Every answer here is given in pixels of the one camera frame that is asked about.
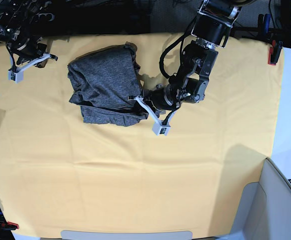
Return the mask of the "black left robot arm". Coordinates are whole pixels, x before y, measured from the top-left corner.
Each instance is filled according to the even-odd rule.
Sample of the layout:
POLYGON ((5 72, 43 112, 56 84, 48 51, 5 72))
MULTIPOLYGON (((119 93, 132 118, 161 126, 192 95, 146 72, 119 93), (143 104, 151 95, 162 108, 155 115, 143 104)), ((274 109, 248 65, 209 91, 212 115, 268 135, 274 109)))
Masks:
POLYGON ((242 7, 251 0, 204 0, 184 34, 160 56, 159 69, 168 84, 141 95, 133 110, 137 115, 153 111, 176 111, 182 103, 198 103, 205 97, 209 76, 218 56, 217 47, 225 47, 242 7), (178 71, 169 75, 164 69, 168 52, 180 46, 178 71))

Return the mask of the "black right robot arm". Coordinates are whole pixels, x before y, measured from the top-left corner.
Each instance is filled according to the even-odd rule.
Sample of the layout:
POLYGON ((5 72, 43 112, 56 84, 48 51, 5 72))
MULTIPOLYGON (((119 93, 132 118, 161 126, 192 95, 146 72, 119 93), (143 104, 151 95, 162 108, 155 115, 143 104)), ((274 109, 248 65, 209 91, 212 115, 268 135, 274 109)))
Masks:
POLYGON ((32 28, 39 20, 54 20, 50 10, 53 3, 53 0, 0 1, 0 43, 8 51, 11 72, 20 72, 22 64, 40 68, 47 59, 58 60, 56 55, 47 52, 47 45, 40 43, 42 36, 32 28))

